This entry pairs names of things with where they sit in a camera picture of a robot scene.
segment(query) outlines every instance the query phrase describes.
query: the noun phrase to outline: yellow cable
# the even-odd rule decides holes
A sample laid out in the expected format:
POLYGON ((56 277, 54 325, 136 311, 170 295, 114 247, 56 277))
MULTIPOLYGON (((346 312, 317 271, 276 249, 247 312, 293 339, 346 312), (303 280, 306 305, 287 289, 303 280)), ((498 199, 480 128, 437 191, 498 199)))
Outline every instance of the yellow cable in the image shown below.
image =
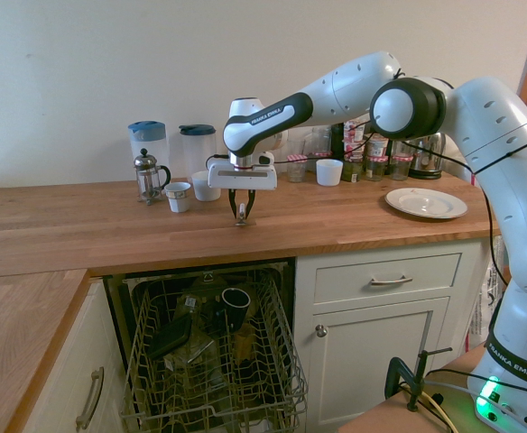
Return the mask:
MULTIPOLYGON (((406 390, 407 392, 411 393, 410 387, 406 384, 402 385, 402 388, 406 390)), ((422 392, 421 394, 424 399, 426 399, 433 407, 438 411, 438 414, 446 421, 446 423, 449 425, 450 428, 452 428, 453 433, 458 433, 458 429, 456 426, 452 423, 449 416, 446 414, 446 412, 440 407, 440 405, 435 402, 426 392, 422 392)))

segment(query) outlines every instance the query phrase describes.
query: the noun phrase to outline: white cup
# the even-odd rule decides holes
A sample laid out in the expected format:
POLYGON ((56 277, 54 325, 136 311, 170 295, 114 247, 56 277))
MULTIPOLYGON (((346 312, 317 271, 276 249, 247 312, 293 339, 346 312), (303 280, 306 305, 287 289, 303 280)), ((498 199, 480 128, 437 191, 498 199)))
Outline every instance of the white cup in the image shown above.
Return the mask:
POLYGON ((198 171, 191 175, 195 198, 199 201, 213 201, 221 196, 221 189, 209 187, 208 177, 209 171, 198 171))
POLYGON ((173 182, 165 186, 171 212, 186 212, 190 208, 190 189, 191 185, 188 182, 173 182))
POLYGON ((316 180, 323 187, 335 187, 342 176, 344 162, 338 160, 317 160, 316 180))

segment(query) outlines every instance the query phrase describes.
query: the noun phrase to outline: dishwasher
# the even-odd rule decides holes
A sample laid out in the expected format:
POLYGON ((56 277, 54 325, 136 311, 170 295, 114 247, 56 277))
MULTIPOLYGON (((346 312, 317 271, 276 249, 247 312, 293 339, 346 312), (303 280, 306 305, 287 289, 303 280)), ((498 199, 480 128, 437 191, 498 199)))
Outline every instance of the dishwasher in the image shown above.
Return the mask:
POLYGON ((293 259, 285 259, 106 279, 126 370, 125 431, 295 430, 307 409, 308 386, 291 335, 294 268, 293 259), (223 326, 214 319, 228 288, 251 300, 237 332, 230 331, 226 313, 223 326), (164 329, 174 334, 191 304, 192 314, 183 315, 193 317, 186 343, 157 356, 158 335, 164 329))

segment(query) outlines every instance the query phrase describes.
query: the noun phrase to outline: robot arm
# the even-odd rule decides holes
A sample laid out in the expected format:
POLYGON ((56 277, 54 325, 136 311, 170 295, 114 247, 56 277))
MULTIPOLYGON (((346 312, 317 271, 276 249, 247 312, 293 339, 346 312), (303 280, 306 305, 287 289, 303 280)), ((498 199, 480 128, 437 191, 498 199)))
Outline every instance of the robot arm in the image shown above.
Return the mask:
POLYGON ((453 89, 439 79, 398 78, 399 69, 392 55, 377 52, 267 108, 255 100, 247 113, 227 122, 230 161, 212 163, 210 186, 274 189, 272 164, 254 161, 252 155, 271 149, 266 137, 297 125, 336 124, 369 111, 372 127, 391 139, 438 131, 450 136, 492 202, 513 275, 474 370, 492 382, 471 378, 468 387, 515 414, 515 419, 507 417, 477 400, 476 415, 486 424, 500 432, 527 431, 527 391, 495 384, 527 389, 527 107, 496 78, 476 78, 453 89))

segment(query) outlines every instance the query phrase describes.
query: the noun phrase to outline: green light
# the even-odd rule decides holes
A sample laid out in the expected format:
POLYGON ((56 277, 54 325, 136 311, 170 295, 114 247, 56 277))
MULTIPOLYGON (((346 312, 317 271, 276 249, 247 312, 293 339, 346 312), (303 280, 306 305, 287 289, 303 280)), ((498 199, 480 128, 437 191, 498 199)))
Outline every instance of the green light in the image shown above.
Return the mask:
MULTIPOLYGON (((482 397, 490 398, 492 393, 498 389, 498 378, 496 376, 490 376, 489 381, 486 382, 484 388, 480 392, 482 397)), ((488 411, 490 411, 490 404, 488 401, 481 399, 480 397, 476 398, 476 410, 482 416, 486 416, 488 411)))

